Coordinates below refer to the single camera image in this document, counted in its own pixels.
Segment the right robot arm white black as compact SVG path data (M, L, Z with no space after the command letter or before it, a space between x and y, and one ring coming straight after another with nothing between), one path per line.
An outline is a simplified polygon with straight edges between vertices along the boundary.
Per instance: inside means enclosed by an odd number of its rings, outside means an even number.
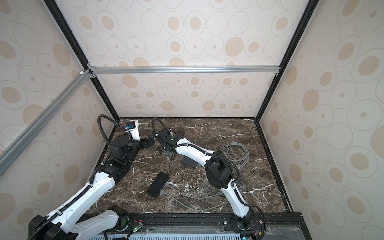
M258 206L248 204L237 187L237 183L241 180L239 168L227 159L222 151L214 152L199 147L187 140L182 132L173 134L171 130L161 130L155 133L155 138L164 153L182 155L205 168L209 183L225 195L233 213L238 217L241 229L247 230L255 222L254 209L261 214L259 224L265 227L266 221L262 210Z

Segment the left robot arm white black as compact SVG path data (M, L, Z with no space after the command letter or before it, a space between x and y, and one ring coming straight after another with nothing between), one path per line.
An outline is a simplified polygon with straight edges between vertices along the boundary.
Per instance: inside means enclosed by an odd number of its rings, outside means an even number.
M110 141L102 126L103 118L125 133ZM119 207L83 222L79 220L101 196L125 177L140 149L153 146L154 139L140 137L138 120L130 120L122 126L106 115L99 115L97 124L110 150L108 159L94 170L89 181L68 201L45 217L37 215L29 222L30 240L88 240L105 230L114 227L124 229L128 225L127 212Z

